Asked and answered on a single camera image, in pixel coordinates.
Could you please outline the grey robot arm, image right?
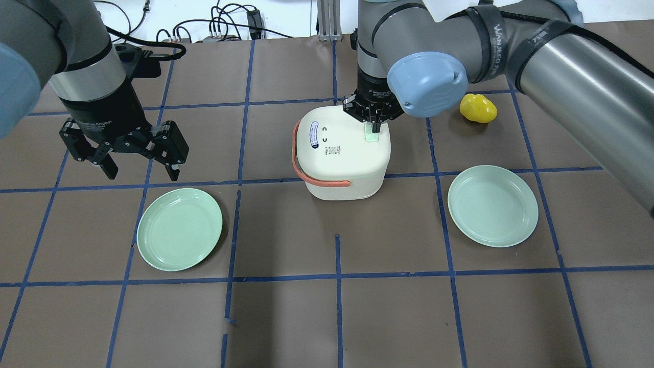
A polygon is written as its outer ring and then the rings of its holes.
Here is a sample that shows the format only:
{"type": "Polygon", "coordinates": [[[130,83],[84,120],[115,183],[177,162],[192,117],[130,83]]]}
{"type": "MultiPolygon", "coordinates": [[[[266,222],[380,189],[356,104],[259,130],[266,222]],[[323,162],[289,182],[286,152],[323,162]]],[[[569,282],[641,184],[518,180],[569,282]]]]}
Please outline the grey robot arm, image right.
{"type": "Polygon", "coordinates": [[[421,1],[359,1],[352,47],[358,85],[343,110],[374,131],[505,75],[652,212],[652,70],[585,28],[575,1],[481,1],[439,22],[421,1]]]}

